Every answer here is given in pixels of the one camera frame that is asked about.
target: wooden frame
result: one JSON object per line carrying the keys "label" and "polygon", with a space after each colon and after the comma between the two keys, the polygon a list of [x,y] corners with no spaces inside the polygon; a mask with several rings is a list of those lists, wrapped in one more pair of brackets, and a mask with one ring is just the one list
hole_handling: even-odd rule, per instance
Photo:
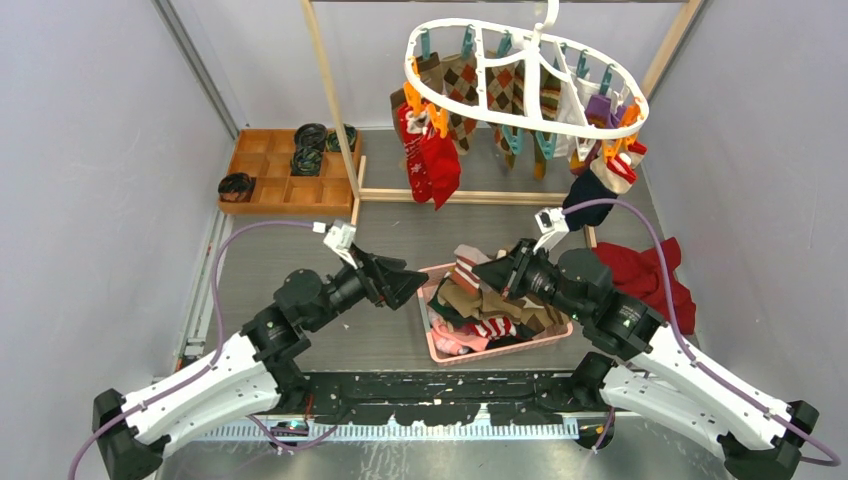
{"label": "wooden frame", "polygon": [[[306,24],[309,27],[309,33],[312,37],[312,46],[315,49],[315,56],[318,60],[318,67],[321,70],[321,79],[324,82],[324,89],[327,94],[327,102],[330,105],[330,113],[333,116],[333,122],[337,131],[344,131],[344,124],[341,119],[341,111],[339,102],[336,98],[336,88],[333,83],[333,75],[330,71],[327,53],[324,49],[324,43],[321,39],[321,31],[318,25],[318,19],[315,15],[313,2],[357,2],[365,0],[300,0],[303,7],[303,14],[306,18]],[[411,0],[381,0],[386,3],[404,3]],[[447,0],[453,3],[476,3],[479,0]],[[520,3],[523,0],[488,0],[492,3]],[[665,74],[671,59],[680,46],[692,21],[695,19],[704,0],[573,0],[570,3],[620,3],[623,1],[635,3],[680,3],[680,12],[675,17],[671,27],[666,33],[659,50],[657,50],[654,59],[651,62],[648,72],[641,81],[642,92],[651,97],[656,89],[659,81]],[[345,161],[351,190],[354,195],[353,212],[351,221],[355,225],[359,219],[359,208],[362,202],[412,202],[412,192],[408,188],[366,188],[364,187],[365,163],[366,158],[363,156],[359,165],[359,171],[356,172],[350,149],[347,148],[345,142],[341,142],[342,157]],[[541,192],[494,192],[494,191],[468,191],[460,190],[455,192],[448,203],[473,204],[473,205],[539,205],[552,206],[559,205],[562,201],[562,193],[541,193]],[[597,246],[595,229],[586,227],[584,229],[586,244],[589,247]]]}

